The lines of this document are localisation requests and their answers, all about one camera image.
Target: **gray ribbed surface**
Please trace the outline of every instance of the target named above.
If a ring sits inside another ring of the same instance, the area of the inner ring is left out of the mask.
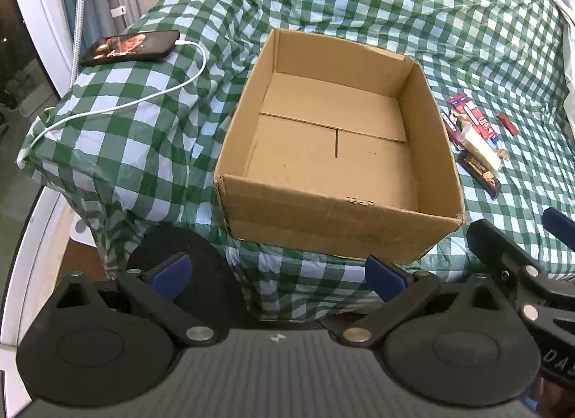
[[[373,354],[326,331],[231,331],[219,345],[188,349],[156,389],[98,410],[37,401],[20,418],[406,418],[535,417],[515,402],[484,411],[441,408],[401,390]]]

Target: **torn cardboard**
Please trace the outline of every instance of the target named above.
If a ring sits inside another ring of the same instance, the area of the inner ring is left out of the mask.
[[[231,234],[406,264],[462,225],[439,109],[410,58],[274,30],[215,172]]]

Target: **phone screen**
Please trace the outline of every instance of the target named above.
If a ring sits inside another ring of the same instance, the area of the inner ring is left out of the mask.
[[[83,64],[103,64],[122,61],[122,58],[150,59],[163,57],[179,38],[177,30],[141,32],[103,38],[90,46],[82,59]]]

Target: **gingham tablecloth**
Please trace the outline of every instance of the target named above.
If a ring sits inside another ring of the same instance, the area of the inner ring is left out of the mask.
[[[415,57],[439,105],[466,92],[511,154],[496,201],[462,169],[468,221],[488,218],[545,268],[564,276],[571,252],[541,227],[554,206],[575,218],[573,155],[564,138],[563,20],[551,0],[160,0],[129,32],[172,29],[209,53],[197,82],[114,114],[70,121],[35,146],[27,170],[61,191],[89,223],[109,272],[159,221],[202,234],[225,254],[250,309],[304,320],[376,302],[354,260],[275,248],[228,235],[212,186],[231,116],[273,27],[336,35]],[[26,138],[67,115],[104,109],[182,83],[201,58],[178,47],[162,63],[84,69]],[[496,120],[504,111],[521,133]],[[411,269],[473,270],[465,227]]]

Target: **blue gripper pad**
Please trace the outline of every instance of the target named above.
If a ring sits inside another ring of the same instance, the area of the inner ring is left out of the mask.
[[[385,302],[404,291],[409,285],[409,278],[412,277],[397,267],[394,269],[386,266],[375,256],[368,256],[365,260],[366,282],[369,288]]]
[[[192,261],[184,254],[150,276],[149,287],[168,301],[173,301],[192,281]]]
[[[575,222],[563,215],[553,207],[545,209],[541,215],[541,223],[555,238],[565,243],[572,251],[575,251]]]

